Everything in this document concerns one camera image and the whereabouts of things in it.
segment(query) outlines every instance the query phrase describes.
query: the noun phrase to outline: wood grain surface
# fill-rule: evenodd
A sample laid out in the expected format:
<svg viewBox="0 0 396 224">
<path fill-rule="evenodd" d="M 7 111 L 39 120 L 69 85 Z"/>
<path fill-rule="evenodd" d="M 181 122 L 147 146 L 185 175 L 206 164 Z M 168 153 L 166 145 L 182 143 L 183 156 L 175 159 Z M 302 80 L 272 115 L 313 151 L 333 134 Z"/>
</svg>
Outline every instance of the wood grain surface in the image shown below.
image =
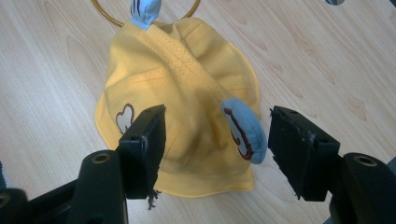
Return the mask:
<svg viewBox="0 0 396 224">
<path fill-rule="evenodd" d="M 127 21 L 129 0 L 101 1 Z M 193 0 L 163 1 L 173 22 Z M 389 0 L 202 0 L 194 14 L 235 44 L 255 69 L 262 126 L 282 105 L 341 142 L 387 163 L 396 156 L 396 10 Z M 33 199 L 78 176 L 106 148 L 94 109 L 119 28 L 89 0 L 0 0 L 0 160 Z M 298 201 L 269 151 L 253 165 L 256 188 L 203 199 L 129 201 L 130 223 L 322 223 L 325 203 Z"/>
</svg>

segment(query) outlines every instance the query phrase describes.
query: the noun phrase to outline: fabric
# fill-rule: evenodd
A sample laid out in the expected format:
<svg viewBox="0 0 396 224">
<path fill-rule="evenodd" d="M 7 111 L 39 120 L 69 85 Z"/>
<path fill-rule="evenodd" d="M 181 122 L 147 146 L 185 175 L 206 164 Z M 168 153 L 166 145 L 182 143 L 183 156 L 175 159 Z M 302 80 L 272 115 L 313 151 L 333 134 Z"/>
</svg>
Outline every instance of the fabric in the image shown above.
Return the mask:
<svg viewBox="0 0 396 224">
<path fill-rule="evenodd" d="M 166 146 L 155 189 L 187 198 L 251 190 L 249 161 L 220 109 L 231 98 L 261 118 L 253 70 L 208 24 L 182 19 L 144 30 L 126 22 L 110 46 L 95 119 L 109 148 L 116 148 L 135 116 L 165 105 Z"/>
<path fill-rule="evenodd" d="M 154 20 L 157 19 L 161 3 L 161 0 L 133 0 L 131 4 L 133 15 L 131 23 L 147 30 Z"/>
<path fill-rule="evenodd" d="M 221 103 L 221 111 L 231 127 L 233 140 L 245 160 L 260 164 L 267 151 L 267 141 L 254 112 L 239 99 Z"/>
</svg>

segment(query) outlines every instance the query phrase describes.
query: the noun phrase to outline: screw hole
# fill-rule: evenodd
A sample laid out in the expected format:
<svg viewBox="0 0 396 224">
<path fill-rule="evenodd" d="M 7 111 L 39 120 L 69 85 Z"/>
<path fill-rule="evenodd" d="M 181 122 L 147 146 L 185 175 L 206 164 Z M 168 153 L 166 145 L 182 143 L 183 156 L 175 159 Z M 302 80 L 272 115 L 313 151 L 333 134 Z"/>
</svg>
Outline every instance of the screw hole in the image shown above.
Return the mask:
<svg viewBox="0 0 396 224">
<path fill-rule="evenodd" d="M 324 2 L 332 6 L 338 6 L 343 4 L 344 0 L 324 0 Z"/>
<path fill-rule="evenodd" d="M 358 163 L 365 165 L 365 166 L 377 166 L 378 165 L 376 163 L 376 161 L 373 161 L 372 159 L 365 157 L 365 156 L 355 156 L 354 159 Z"/>
<path fill-rule="evenodd" d="M 99 155 L 96 155 L 95 157 L 93 157 L 92 162 L 96 163 L 96 164 L 103 163 L 103 162 L 110 160 L 110 158 L 111 158 L 110 155 L 108 155 L 106 153 L 102 153 L 102 154 L 99 154 Z"/>
</svg>

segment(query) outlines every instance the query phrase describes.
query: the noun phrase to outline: embroidered logo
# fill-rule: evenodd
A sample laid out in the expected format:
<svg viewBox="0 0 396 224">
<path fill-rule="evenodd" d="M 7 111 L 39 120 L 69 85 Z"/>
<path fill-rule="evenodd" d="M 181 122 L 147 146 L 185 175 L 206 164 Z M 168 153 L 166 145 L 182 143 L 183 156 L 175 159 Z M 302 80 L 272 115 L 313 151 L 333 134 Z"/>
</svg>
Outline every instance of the embroidered logo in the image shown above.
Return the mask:
<svg viewBox="0 0 396 224">
<path fill-rule="evenodd" d="M 120 132 L 125 134 L 134 122 L 134 107 L 130 104 L 127 104 L 122 109 L 122 112 L 117 114 L 116 121 Z"/>
<path fill-rule="evenodd" d="M 245 147 L 247 149 L 247 152 L 245 155 L 242 154 L 241 149 L 239 148 L 239 154 L 241 154 L 242 158 L 244 158 L 245 160 L 249 161 L 251 159 L 251 157 L 253 156 L 253 149 L 251 148 L 251 145 L 248 141 L 248 137 L 245 133 L 245 131 L 242 129 L 242 127 L 239 125 L 238 120 L 235 118 L 235 116 L 233 115 L 233 111 L 230 108 L 224 108 L 224 113 L 226 113 L 227 115 L 229 115 L 231 117 L 231 120 L 233 121 L 233 124 L 235 125 L 236 129 L 238 130 L 238 132 L 241 134 L 242 140 L 245 144 Z M 235 138 L 233 135 L 233 131 L 231 131 L 231 135 L 233 136 L 233 140 L 235 141 L 235 143 L 239 146 L 241 146 L 241 139 L 239 138 Z"/>
</svg>

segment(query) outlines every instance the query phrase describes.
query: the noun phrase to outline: blue fabric tag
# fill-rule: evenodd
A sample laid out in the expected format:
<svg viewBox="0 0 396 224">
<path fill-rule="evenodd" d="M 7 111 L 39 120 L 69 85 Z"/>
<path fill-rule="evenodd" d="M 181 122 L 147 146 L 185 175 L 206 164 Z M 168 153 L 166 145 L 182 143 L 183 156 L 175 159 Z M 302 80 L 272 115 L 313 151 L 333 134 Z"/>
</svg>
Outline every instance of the blue fabric tag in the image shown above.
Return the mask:
<svg viewBox="0 0 396 224">
<path fill-rule="evenodd" d="M 131 23 L 147 30 L 157 19 L 162 0 L 133 0 L 131 4 Z"/>
<path fill-rule="evenodd" d="M 267 151 L 267 139 L 253 111 L 236 98 L 223 101 L 221 111 L 230 124 L 233 140 L 242 158 L 255 164 L 262 163 Z"/>
</svg>

